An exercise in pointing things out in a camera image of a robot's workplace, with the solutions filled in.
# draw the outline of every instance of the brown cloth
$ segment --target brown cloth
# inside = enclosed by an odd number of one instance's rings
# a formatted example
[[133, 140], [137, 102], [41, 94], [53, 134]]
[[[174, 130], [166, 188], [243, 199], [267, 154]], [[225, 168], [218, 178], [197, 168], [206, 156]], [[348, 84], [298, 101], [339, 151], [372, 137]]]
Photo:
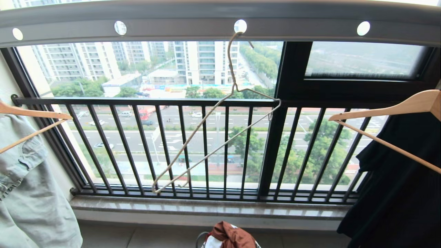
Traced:
[[251, 234], [228, 222], [217, 223], [210, 234], [222, 241], [221, 248], [256, 248], [256, 240]]

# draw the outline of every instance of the windowsill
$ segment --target windowsill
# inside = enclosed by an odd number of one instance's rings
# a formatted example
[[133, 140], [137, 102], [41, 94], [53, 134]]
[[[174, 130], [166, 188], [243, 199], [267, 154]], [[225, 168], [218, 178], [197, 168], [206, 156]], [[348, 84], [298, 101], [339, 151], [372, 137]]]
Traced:
[[79, 195], [78, 219], [161, 225], [211, 225], [221, 220], [266, 229], [335, 230], [350, 206], [142, 199]]

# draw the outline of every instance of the metal hanger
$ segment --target metal hanger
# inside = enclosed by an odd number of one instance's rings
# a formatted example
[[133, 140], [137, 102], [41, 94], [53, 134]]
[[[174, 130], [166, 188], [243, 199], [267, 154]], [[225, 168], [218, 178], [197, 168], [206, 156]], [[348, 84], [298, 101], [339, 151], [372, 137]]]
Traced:
[[423, 112], [431, 112], [438, 120], [441, 121], [441, 91], [439, 90], [425, 90], [421, 91], [419, 93], [416, 93], [415, 95], [409, 97], [408, 99], [404, 100], [403, 102], [394, 105], [392, 107], [388, 108], [382, 108], [382, 109], [370, 109], [370, 110], [363, 110], [363, 111], [352, 111], [352, 112], [345, 112], [333, 115], [329, 118], [329, 120], [333, 120], [337, 122], [338, 124], [341, 124], [347, 128], [350, 128], [364, 136], [367, 136], [375, 141], [377, 141], [380, 144], [383, 144], [392, 150], [395, 150], [404, 156], [411, 158], [418, 163], [438, 172], [441, 174], [441, 168], [397, 147], [392, 145], [389, 142], [386, 142], [380, 138], [377, 138], [371, 134], [368, 134], [358, 128], [355, 128], [345, 122], [342, 122], [340, 120], [346, 120], [346, 119], [352, 119], [352, 118], [358, 118], [358, 117], [371, 117], [371, 116], [382, 116], [382, 115], [397, 115], [397, 114], [407, 114], [407, 113], [423, 113]]
[[[202, 119], [202, 121], [196, 126], [196, 128], [194, 129], [193, 133], [188, 137], [188, 139], [186, 140], [186, 142], [183, 144], [182, 148], [179, 150], [178, 154], [176, 154], [175, 158], [170, 162], [170, 164], [167, 166], [167, 168], [155, 179], [155, 181], [152, 184], [152, 192], [159, 194], [163, 189], [165, 189], [167, 186], [171, 185], [172, 183], [174, 183], [176, 180], [178, 180], [180, 177], [182, 177], [183, 175], [185, 175], [186, 173], [190, 173], [190, 170], [193, 169], [194, 167], [196, 167], [198, 164], [202, 163], [204, 160], [208, 159], [208, 157], [210, 157], [211, 155], [213, 155], [215, 152], [217, 152], [219, 149], [223, 148], [224, 146], [226, 146], [229, 142], [231, 142], [233, 139], [235, 139], [237, 136], [239, 136], [240, 134], [242, 134], [243, 132], [245, 132], [246, 130], [248, 130], [249, 128], [251, 128], [252, 126], [254, 126], [256, 123], [258, 123], [259, 121], [263, 120], [265, 117], [270, 116], [270, 114], [272, 114], [275, 110], [277, 110], [281, 104], [282, 101], [280, 99], [276, 99], [273, 98], [271, 96], [262, 94], [260, 92], [257, 92], [255, 90], [252, 89], [242, 89], [239, 90], [237, 83], [236, 83], [236, 77], [234, 75], [234, 70], [233, 70], [233, 65], [232, 65], [232, 61], [231, 61], [231, 56], [230, 56], [230, 48], [231, 48], [231, 44], [233, 42], [233, 40], [239, 36], [243, 34], [243, 32], [237, 32], [235, 33], [231, 39], [230, 42], [228, 43], [228, 49], [227, 49], [227, 55], [228, 55], [228, 61], [229, 61], [229, 68], [230, 68], [230, 72], [231, 72], [231, 77], [233, 80], [233, 85], [232, 85], [232, 89], [231, 89], [231, 93], [228, 94], [227, 96], [225, 96], [224, 98], [222, 98], [220, 101], [218, 101], [213, 108], [205, 115], [205, 117]], [[252, 91], [256, 94], [259, 94], [261, 96], [267, 97], [269, 99], [273, 99], [274, 101], [278, 101], [279, 104], [274, 107], [270, 112], [266, 113], [262, 118], [260, 118], [259, 120], [257, 120], [256, 122], [252, 123], [251, 125], [247, 126], [246, 128], [244, 128], [242, 131], [240, 131], [239, 133], [237, 133], [236, 135], [234, 135], [233, 137], [231, 137], [229, 140], [225, 141], [225, 143], [223, 143], [222, 145], [220, 145], [218, 148], [216, 148], [215, 150], [213, 150], [210, 154], [206, 155], [203, 159], [201, 159], [199, 162], [197, 162], [196, 164], [194, 164], [193, 166], [191, 166], [190, 168], [188, 168], [186, 171], [184, 171], [183, 173], [181, 173], [179, 176], [175, 177], [173, 180], [169, 181], [168, 183], [166, 183], [164, 186], [162, 186], [159, 189], [155, 189], [155, 185], [158, 183], [159, 179], [166, 174], [170, 168], [172, 167], [172, 165], [175, 163], [175, 161], [178, 159], [179, 155], [181, 155], [182, 151], [184, 151], [184, 149], [187, 147], [188, 143], [190, 142], [190, 140], [193, 138], [193, 136], [196, 134], [197, 130], [201, 127], [201, 125], [205, 122], [205, 120], [208, 118], [208, 116], [222, 103], [224, 102], [226, 99], [230, 98], [233, 94], [234, 94], [234, 88], [236, 88], [237, 92], [242, 92], [242, 91]], [[181, 187], [184, 187], [188, 182], [190, 181], [190, 175], [187, 176], [187, 182], [182, 185]]]
[[64, 114], [64, 113], [57, 113], [57, 112], [51, 112], [51, 111], [38, 111], [38, 110], [30, 110], [30, 109], [22, 109], [22, 108], [18, 108], [18, 107], [12, 107], [9, 106], [7, 104], [5, 104], [4, 102], [0, 101], [0, 113], [2, 114], [13, 114], [13, 115], [23, 115], [23, 116], [32, 116], [32, 117], [44, 117], [44, 118], [53, 118], [53, 119], [61, 119], [53, 124], [50, 124], [49, 126], [42, 128], [38, 131], [36, 131], [35, 133], [32, 133], [24, 138], [21, 138], [17, 141], [15, 141], [14, 143], [8, 145], [7, 147], [4, 147], [2, 149], [0, 149], [0, 154], [4, 153], [5, 151], [15, 147], [16, 145], [34, 137], [37, 136], [67, 120], [72, 120], [72, 117], [68, 114]]

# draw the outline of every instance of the round hole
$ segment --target round hole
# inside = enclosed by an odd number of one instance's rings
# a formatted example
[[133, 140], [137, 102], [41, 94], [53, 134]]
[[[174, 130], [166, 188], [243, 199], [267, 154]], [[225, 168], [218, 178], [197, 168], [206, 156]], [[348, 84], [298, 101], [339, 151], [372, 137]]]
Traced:
[[245, 33], [245, 31], [247, 30], [247, 22], [245, 22], [242, 19], [237, 20], [234, 23], [234, 31], [237, 32], [242, 32]]
[[370, 29], [370, 23], [367, 21], [364, 21], [364, 22], [360, 23], [359, 26], [357, 27], [357, 34], [359, 36], [366, 35], [367, 32], [369, 32], [369, 29]]
[[23, 39], [22, 31], [16, 27], [12, 29], [12, 35], [14, 36], [14, 38], [16, 38], [19, 41]]
[[119, 35], [125, 35], [127, 33], [126, 25], [121, 21], [116, 21], [115, 22], [115, 32], [117, 32]]

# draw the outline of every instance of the light blue jeans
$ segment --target light blue jeans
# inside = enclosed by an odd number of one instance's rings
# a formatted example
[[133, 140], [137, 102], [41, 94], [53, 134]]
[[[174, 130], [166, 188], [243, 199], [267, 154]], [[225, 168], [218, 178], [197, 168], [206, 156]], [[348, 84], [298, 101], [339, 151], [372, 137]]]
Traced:
[[[0, 147], [35, 132], [26, 117], [0, 116]], [[0, 247], [79, 248], [78, 222], [45, 162], [41, 137], [0, 154]]]

